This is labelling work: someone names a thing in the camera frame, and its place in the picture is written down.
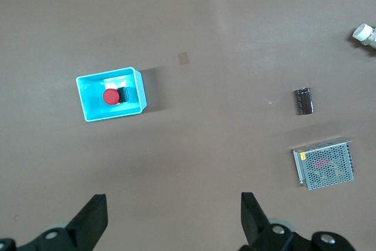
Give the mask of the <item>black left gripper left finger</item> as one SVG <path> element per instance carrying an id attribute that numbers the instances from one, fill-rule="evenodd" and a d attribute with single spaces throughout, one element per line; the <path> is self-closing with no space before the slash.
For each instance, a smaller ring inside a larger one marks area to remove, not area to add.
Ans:
<path id="1" fill-rule="evenodd" d="M 2 238 L 1 250 L 93 250 L 107 226 L 106 195 L 94 195 L 65 227 L 51 228 L 22 246 Z"/>

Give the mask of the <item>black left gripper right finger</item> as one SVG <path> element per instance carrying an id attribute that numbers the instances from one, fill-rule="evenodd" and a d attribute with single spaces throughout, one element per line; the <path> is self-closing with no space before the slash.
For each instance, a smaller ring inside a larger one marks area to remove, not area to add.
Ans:
<path id="1" fill-rule="evenodd" d="M 305 239 L 281 223 L 270 223 L 251 192 L 241 194 L 241 225 L 247 244 L 240 250 L 354 250 L 344 237 L 333 232 L 315 232 Z"/>

